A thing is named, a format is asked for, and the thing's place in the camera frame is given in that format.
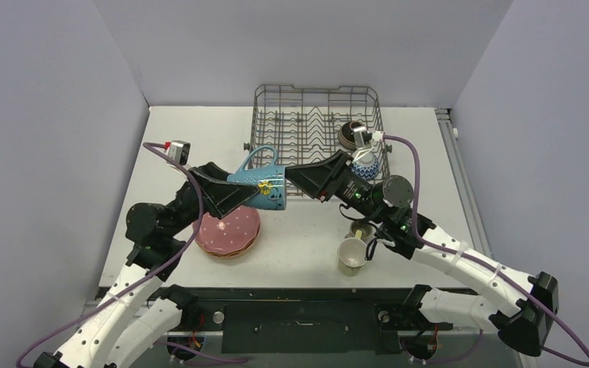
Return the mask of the blue floral mug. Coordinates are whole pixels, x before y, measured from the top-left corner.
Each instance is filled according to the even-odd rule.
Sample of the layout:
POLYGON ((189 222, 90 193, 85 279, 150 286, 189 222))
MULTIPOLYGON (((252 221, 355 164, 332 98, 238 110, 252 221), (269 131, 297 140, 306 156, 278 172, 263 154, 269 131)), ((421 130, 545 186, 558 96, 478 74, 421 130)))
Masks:
POLYGON ((281 211, 287 206, 285 166, 276 164, 278 151, 273 146, 259 146, 245 158, 241 166, 227 176, 229 182, 254 185, 258 193, 244 206, 254 209, 281 211), (262 150, 272 152, 272 161, 267 166, 250 169, 248 164, 262 150))

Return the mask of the black patterned bowl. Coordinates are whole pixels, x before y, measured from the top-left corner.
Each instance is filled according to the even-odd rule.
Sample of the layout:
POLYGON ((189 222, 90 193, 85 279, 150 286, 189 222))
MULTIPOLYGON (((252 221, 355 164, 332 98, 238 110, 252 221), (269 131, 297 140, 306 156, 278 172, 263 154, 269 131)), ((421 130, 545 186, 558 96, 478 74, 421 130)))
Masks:
POLYGON ((349 121, 344 123, 337 132, 339 144, 346 150, 355 151, 364 146, 363 141, 356 143, 354 130, 367 128, 359 121, 349 121))

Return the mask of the red patterned bowl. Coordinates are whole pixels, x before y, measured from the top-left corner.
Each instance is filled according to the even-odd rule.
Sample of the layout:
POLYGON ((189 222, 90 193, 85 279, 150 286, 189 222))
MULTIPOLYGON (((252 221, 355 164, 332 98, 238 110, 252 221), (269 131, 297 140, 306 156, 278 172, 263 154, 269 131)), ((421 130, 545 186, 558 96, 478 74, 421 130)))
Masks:
POLYGON ((367 153, 358 160, 354 160, 350 169, 363 180, 375 180, 380 172, 380 162, 372 152, 367 153))

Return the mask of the grey wire dish rack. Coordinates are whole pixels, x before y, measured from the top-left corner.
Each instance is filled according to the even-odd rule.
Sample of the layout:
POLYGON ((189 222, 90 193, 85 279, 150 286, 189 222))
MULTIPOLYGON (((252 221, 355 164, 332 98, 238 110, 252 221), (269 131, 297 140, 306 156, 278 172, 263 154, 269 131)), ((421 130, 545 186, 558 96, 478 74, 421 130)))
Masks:
POLYGON ((352 152, 340 142, 341 128, 349 122, 383 130, 373 88, 261 84, 254 92, 251 135, 244 149, 272 146, 282 166, 318 163, 338 150, 352 152))

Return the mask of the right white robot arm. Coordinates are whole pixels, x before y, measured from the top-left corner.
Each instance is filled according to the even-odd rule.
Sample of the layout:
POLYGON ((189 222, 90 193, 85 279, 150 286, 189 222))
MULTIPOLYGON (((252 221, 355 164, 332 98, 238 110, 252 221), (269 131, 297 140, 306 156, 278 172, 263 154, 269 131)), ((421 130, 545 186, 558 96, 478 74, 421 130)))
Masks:
POLYGON ((288 166, 285 177, 321 202, 338 198, 346 209, 379 226, 377 235, 386 248, 474 292, 415 286, 401 308, 403 320, 411 327, 447 323, 495 332, 513 350, 540 356, 558 311, 557 279, 543 271, 531 275, 497 264, 422 215, 413 223, 412 184, 398 175, 371 184, 351 170, 349 159, 338 151, 319 163, 288 166))

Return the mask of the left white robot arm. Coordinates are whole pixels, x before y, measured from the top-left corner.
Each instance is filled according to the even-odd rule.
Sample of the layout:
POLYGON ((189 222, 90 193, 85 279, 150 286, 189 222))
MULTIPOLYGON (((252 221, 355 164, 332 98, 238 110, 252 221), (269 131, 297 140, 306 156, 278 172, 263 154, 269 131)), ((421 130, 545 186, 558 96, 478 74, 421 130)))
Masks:
POLYGON ((190 241, 175 237, 202 224, 204 215, 221 219, 258 195, 256 185, 230 182, 213 163, 187 169, 175 198, 162 205, 140 202, 127 213, 126 237, 133 248, 107 296, 78 318, 76 332, 35 367, 129 367, 169 330, 188 330, 198 319, 195 298, 176 284, 140 318, 136 312, 179 264, 190 241))

